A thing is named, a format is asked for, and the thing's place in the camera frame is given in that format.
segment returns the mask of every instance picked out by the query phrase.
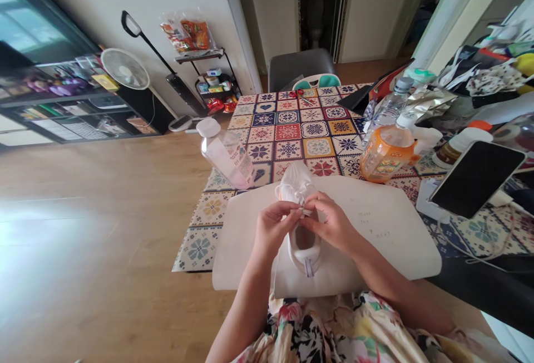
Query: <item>orange cap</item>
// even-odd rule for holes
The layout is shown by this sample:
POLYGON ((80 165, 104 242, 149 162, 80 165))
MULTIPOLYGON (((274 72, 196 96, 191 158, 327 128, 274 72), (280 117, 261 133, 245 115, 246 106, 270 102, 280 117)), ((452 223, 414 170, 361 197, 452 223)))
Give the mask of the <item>orange cap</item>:
POLYGON ((485 130, 486 132, 489 132, 493 125, 486 121, 473 121, 467 127, 477 127, 479 129, 485 130))

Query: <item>white sneaker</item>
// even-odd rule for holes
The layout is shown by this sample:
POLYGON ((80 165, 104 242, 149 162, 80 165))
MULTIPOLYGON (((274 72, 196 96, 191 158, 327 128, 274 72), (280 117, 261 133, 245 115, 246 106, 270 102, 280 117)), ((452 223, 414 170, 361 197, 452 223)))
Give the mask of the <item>white sneaker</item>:
MULTIPOLYGON (((304 205, 306 198, 315 192, 312 176, 302 161, 295 161, 287 167, 280 185, 276 187, 279 200, 304 205)), ((303 217, 310 215, 309 210, 303 211, 303 217)), ((321 238, 304 226, 297 224, 288 234, 289 257, 293 264, 307 277, 313 277, 319 268, 321 254, 321 238)))

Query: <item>wooden floor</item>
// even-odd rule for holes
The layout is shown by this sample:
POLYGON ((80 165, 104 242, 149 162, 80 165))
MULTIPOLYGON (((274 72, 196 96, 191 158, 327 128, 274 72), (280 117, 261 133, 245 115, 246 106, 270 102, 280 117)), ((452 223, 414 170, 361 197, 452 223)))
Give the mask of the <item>wooden floor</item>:
MULTIPOLYGON (((210 273, 171 273, 210 172, 200 140, 0 153, 1 362, 204 360, 234 293, 215 292, 210 273)), ((478 310, 423 286, 491 335, 478 310)))

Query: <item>patterned tablecloth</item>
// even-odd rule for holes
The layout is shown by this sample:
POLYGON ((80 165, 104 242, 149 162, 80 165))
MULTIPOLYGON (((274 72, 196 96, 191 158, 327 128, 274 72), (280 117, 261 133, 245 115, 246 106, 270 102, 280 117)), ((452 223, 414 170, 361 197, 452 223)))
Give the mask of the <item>patterned tablecloth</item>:
MULTIPOLYGON (((314 175, 346 175, 363 179, 359 158, 363 152, 363 118, 340 107, 337 101, 363 85, 324 87, 305 91, 308 105, 289 92, 242 96, 229 130, 238 134, 256 166, 255 188, 282 178, 287 166, 302 160, 314 175)), ((430 156, 415 167, 402 169, 387 185, 403 189, 415 205, 421 180, 443 176, 430 156)), ((514 180, 507 186, 521 188, 514 180)), ((245 191, 233 189, 213 170, 197 204, 178 252, 173 271, 209 271, 223 227, 228 200, 245 191)), ((421 214, 443 257, 461 255, 438 234, 436 221, 421 214)), ((517 215, 517 230, 507 254, 534 253, 533 223, 517 215)), ((453 217, 442 225, 445 236, 456 246, 477 256, 492 253, 492 241, 500 247, 511 226, 507 209, 483 209, 474 219, 453 217)))

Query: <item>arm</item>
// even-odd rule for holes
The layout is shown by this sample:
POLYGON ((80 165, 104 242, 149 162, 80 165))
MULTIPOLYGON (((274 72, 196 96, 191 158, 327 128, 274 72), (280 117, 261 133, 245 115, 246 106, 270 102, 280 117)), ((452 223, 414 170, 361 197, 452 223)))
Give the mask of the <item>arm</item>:
POLYGON ((267 323, 271 267, 285 235, 301 217, 300 206, 276 202, 258 216, 254 246, 234 303, 211 345, 206 362, 229 362, 261 335, 267 323))
POLYGON ((332 199, 322 192, 311 195, 306 209, 326 215, 324 224, 311 218, 301 220, 310 231, 352 258, 367 286, 400 314, 410 328, 447 335, 455 325, 449 315, 417 284, 399 273, 376 248, 354 229, 349 219, 332 199))

